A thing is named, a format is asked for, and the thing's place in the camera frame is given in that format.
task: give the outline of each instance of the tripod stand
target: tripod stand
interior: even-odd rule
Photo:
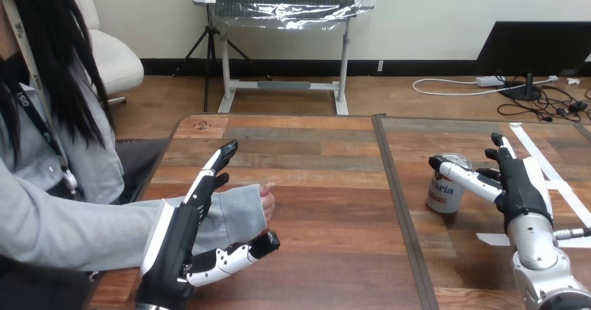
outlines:
[[[177,67],[175,70],[175,73],[173,74],[173,76],[182,75],[183,70],[186,69],[186,67],[187,67],[187,61],[189,60],[189,57],[191,57],[191,55],[193,54],[193,51],[195,51],[195,49],[199,46],[199,43],[201,43],[201,41],[205,38],[205,36],[208,36],[207,37],[207,59],[206,59],[206,64],[205,64],[204,113],[207,112],[207,101],[208,101],[208,96],[209,96],[210,68],[213,66],[213,64],[215,64],[215,41],[213,39],[213,36],[216,34],[220,35],[220,31],[215,26],[213,26],[213,23],[211,21],[209,4],[206,5],[206,10],[207,10],[207,25],[205,26],[204,32],[201,34],[201,36],[199,36],[199,39],[197,40],[195,45],[193,45],[193,47],[191,48],[191,51],[189,51],[189,53],[187,54],[187,56],[183,60],[183,64],[181,66]],[[250,63],[250,65],[253,65],[252,60],[250,58],[248,58],[248,56],[244,52],[242,52],[242,50],[238,49],[238,47],[235,46],[234,43],[232,43],[230,40],[228,40],[228,44],[234,50],[236,50],[236,52],[238,52],[244,59],[246,59]]]

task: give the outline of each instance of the white tape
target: white tape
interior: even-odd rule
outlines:
[[[509,238],[502,233],[476,233],[476,236],[488,245],[509,246]],[[591,238],[558,240],[558,246],[573,249],[591,249]]]
[[[523,147],[529,152],[529,154],[536,159],[540,168],[546,174],[548,179],[551,181],[553,188],[556,188],[565,201],[569,204],[571,209],[576,213],[579,219],[585,224],[586,227],[591,228],[591,212],[585,207],[585,205],[578,199],[572,188],[562,179],[560,174],[552,167],[550,162],[544,157],[542,152],[537,148],[534,142],[530,139],[525,130],[521,127],[521,123],[510,123],[509,127],[513,130],[513,133],[519,138]]]
[[[566,181],[560,182],[560,181],[547,180],[546,181],[546,188],[548,188],[550,190],[554,189],[554,190],[558,190],[558,191],[560,191],[560,190],[571,190],[572,191],[571,186],[569,186],[569,184]]]

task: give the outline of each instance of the silver robotic arm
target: silver robotic arm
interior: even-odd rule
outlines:
[[[589,230],[555,232],[550,196],[536,160],[517,159],[500,134],[491,138],[498,150],[486,149],[485,154],[498,162],[498,171],[472,172],[440,155],[429,158],[429,165],[494,203],[505,216],[516,285],[528,310],[591,309],[591,294],[572,276],[569,257],[557,241],[587,236]]]
[[[192,255],[211,195],[229,180],[227,173],[218,173],[237,149],[238,142],[232,141],[216,150],[178,207],[162,204],[139,270],[136,310],[183,310],[194,287],[228,277],[279,248],[277,235],[268,231],[245,244]]]

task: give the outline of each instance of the power strip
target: power strip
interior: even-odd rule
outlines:
[[[491,87],[491,86],[502,86],[505,84],[505,77],[499,77],[502,79],[502,81],[500,81],[497,77],[495,76],[490,76],[490,77],[478,77],[476,78],[476,84],[479,87]]]

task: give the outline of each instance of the wood grain tabletop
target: wood grain tabletop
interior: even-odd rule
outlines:
[[[143,199],[185,195],[231,139],[238,152],[221,190],[276,183],[269,227],[282,246],[198,288],[189,309],[422,308],[370,117],[187,117]],[[88,309],[133,309],[138,280],[135,268],[106,272]]]
[[[432,169],[428,157],[458,153],[474,165],[497,168],[486,159],[494,148],[490,134],[504,134],[517,157],[529,153],[509,123],[383,118],[381,121],[399,176],[413,227],[417,233],[439,309],[523,309],[516,292],[509,247],[494,247],[476,233],[503,233],[503,216],[494,205],[465,192],[459,211],[442,215],[425,205]],[[522,124],[538,149],[591,208],[591,143],[571,124]],[[550,190],[555,229],[583,223],[556,190]],[[591,287],[589,249],[566,248],[574,276]]]

